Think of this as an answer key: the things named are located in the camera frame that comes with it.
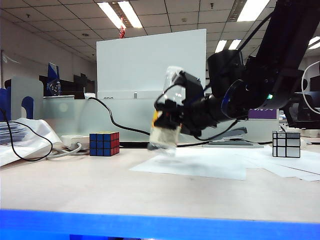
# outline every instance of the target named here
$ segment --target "colorful rubik's cube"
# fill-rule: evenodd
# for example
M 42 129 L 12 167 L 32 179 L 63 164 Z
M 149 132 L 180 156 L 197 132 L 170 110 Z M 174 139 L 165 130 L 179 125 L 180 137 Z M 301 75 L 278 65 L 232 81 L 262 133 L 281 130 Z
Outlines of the colorful rubik's cube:
M 300 133 L 274 131 L 272 149 L 274 157 L 300 158 Z
M 112 156 L 119 153 L 119 132 L 90 133 L 90 156 Z

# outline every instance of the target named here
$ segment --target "black cable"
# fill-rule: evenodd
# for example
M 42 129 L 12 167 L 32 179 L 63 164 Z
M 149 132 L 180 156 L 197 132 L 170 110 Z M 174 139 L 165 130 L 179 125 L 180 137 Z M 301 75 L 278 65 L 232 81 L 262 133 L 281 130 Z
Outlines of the black cable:
M 285 133 L 287 132 L 286 130 L 285 130 L 285 128 L 280 124 L 279 125 L 280 126 L 280 128 L 282 129 L 282 131 L 284 131 Z
M 166 90 L 164 90 L 164 92 L 160 95 L 160 96 L 158 96 L 158 98 L 155 100 L 155 102 L 154 102 L 154 108 L 157 110 L 159 107 L 158 107 L 158 101 L 159 101 L 159 99 L 160 98 L 162 98 L 163 97 L 163 95 L 165 95 L 170 89 L 172 89 L 173 87 L 175 87 L 175 86 L 178 86 L 179 84 L 173 84 L 173 85 L 171 85 L 171 86 L 169 86 Z
M 13 150 L 14 154 L 15 154 L 18 158 L 20 158 L 20 159 L 22 159 L 22 160 L 25 160 L 25 161 L 27 161 L 27 162 L 36 162 L 36 161 L 39 161 L 39 160 L 41 160 L 41 159 L 46 158 L 46 157 L 51 153 L 51 151 L 52 151 L 52 149 L 53 149 L 54 146 L 53 146 L 52 142 L 51 142 L 49 139 L 47 139 L 47 138 L 44 137 L 44 136 L 39 135 L 39 134 L 36 133 L 31 127 L 29 127 L 28 125 L 26 125 L 26 124 L 24 124 L 24 123 L 21 123 L 21 122 L 18 122 L 18 121 L 10 121 L 10 122 L 9 122 L 8 119 L 7 119 L 7 116 L 6 116 L 6 111 L 4 111 L 2 108 L 0 108 L 0 111 L 2 112 L 2 115 L 3 115 L 3 118 L 4 118 L 4 121 L 1 121 L 1 122 L 6 122 L 6 124 L 7 124 L 7 126 L 8 126 L 8 130 L 9 130 L 9 134 L 10 134 L 11 147 L 12 147 L 12 150 Z M 39 158 L 37 158 L 37 159 L 28 159 L 28 158 L 24 158 L 24 157 L 20 156 L 20 155 L 16 152 L 16 150 L 15 150 L 14 140 L 13 140 L 12 131 L 11 131 L 11 127 L 10 127 L 10 124 L 9 124 L 9 123 L 16 123 L 16 124 L 23 125 L 23 126 L 27 127 L 28 129 L 30 129 L 30 131 L 33 132 L 33 133 L 34 133 L 35 135 L 37 135 L 38 137 L 47 140 L 47 141 L 50 143 L 50 151 L 49 151 L 46 155 L 44 155 L 44 156 L 42 156 L 42 157 L 39 157 Z
M 269 18 L 271 18 L 273 12 L 271 12 L 268 16 L 266 16 L 262 22 L 259 23 L 259 25 L 252 31 L 252 33 L 249 35 L 249 37 L 243 42 L 243 44 L 234 52 L 234 54 L 230 57 L 230 59 L 226 62 L 226 64 L 223 65 L 223 67 L 220 68 L 220 70 L 211 77 L 211 79 L 215 79 L 218 77 L 222 71 L 231 63 L 231 61 L 239 54 L 239 52 L 248 44 L 248 42 L 252 39 L 252 37 L 257 33 L 257 31 L 262 27 L 263 24 L 265 24 L 266 21 L 268 21 Z M 189 102 L 187 102 L 185 105 L 190 105 L 193 102 L 195 102 L 197 99 L 203 96 L 204 92 L 210 88 L 212 85 L 212 82 L 205 86 L 203 91 L 199 93 L 197 96 L 195 96 L 193 99 L 191 99 Z
M 219 137 L 220 135 L 224 134 L 225 132 L 229 131 L 238 122 L 239 122 L 239 120 L 236 119 L 233 123 L 230 124 L 230 126 L 226 130 L 224 130 L 224 131 L 222 131 L 219 134 L 216 134 L 214 136 L 211 136 L 211 137 L 208 137 L 208 138 L 205 138 L 205 139 L 201 139 L 201 138 L 199 138 L 197 136 L 194 136 L 194 138 L 197 139 L 197 140 L 200 140 L 200 141 L 210 141 L 212 139 L 215 139 L 216 137 Z
M 132 127 L 127 127 L 127 126 L 122 126 L 122 125 L 116 123 L 116 122 L 114 121 L 114 117 L 112 116 L 112 112 L 111 112 L 110 108 L 109 108 L 107 105 L 105 105 L 103 101 L 99 100 L 99 99 L 96 98 L 96 97 L 89 97 L 89 99 L 96 100 L 97 102 L 99 102 L 100 104 L 102 104 L 102 105 L 109 111 L 111 122 L 112 122 L 115 126 L 117 126 L 118 128 L 125 129 L 125 130 L 129 130 L 129 131 L 133 131 L 133 132 L 137 132 L 137 133 L 141 133 L 141 134 L 145 134 L 145 135 L 150 136 L 150 133 L 147 132 L 147 131 L 143 131 L 143 130 L 135 129 L 135 128 L 132 128 Z

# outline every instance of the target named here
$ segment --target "fluorescent light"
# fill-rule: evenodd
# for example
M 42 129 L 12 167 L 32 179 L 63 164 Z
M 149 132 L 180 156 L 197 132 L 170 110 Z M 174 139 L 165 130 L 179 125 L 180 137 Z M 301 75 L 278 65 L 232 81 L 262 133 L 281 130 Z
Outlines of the fluorescent light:
M 113 24 L 120 29 L 121 26 L 126 28 L 126 26 L 122 23 L 120 17 L 116 14 L 116 12 L 112 9 L 112 7 L 107 2 L 99 2 L 97 3 L 102 11 L 104 11 L 105 15 L 113 22 Z
M 132 27 L 142 28 L 141 22 L 128 1 L 118 1 L 120 8 L 130 21 Z
M 226 43 L 227 43 L 227 40 L 220 40 L 218 42 L 218 45 L 216 46 L 215 53 L 221 52 L 224 49 Z
M 317 48 L 319 48 L 319 47 L 320 47 L 320 42 L 318 42 L 317 44 L 309 47 L 309 49 L 317 49 Z
M 316 41 L 320 40 L 320 36 L 315 36 L 314 38 L 312 38 L 310 41 L 309 41 L 309 44 L 308 45 L 311 45 L 313 43 L 315 43 Z
M 238 45 L 240 44 L 241 40 L 233 40 L 232 43 L 230 44 L 229 50 L 235 50 L 237 49 Z
M 268 3 L 269 0 L 247 0 L 237 22 L 255 21 Z

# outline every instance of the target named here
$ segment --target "wooden desk surface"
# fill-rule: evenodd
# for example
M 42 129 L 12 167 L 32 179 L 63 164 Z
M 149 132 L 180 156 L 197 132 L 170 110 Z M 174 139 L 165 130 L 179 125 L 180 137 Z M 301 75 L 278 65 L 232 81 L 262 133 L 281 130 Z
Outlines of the wooden desk surface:
M 264 169 L 247 169 L 243 181 L 129 170 L 153 155 L 121 149 L 113 157 L 8 164 L 0 170 L 1 208 L 320 223 L 319 181 Z

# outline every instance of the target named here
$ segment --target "white partition panel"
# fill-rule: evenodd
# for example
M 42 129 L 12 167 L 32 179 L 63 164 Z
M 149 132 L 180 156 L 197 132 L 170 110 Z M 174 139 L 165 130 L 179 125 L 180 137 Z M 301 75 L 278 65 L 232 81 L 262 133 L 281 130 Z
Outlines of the white partition panel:
M 206 80 L 206 29 L 97 42 L 97 96 L 155 99 L 168 66 Z

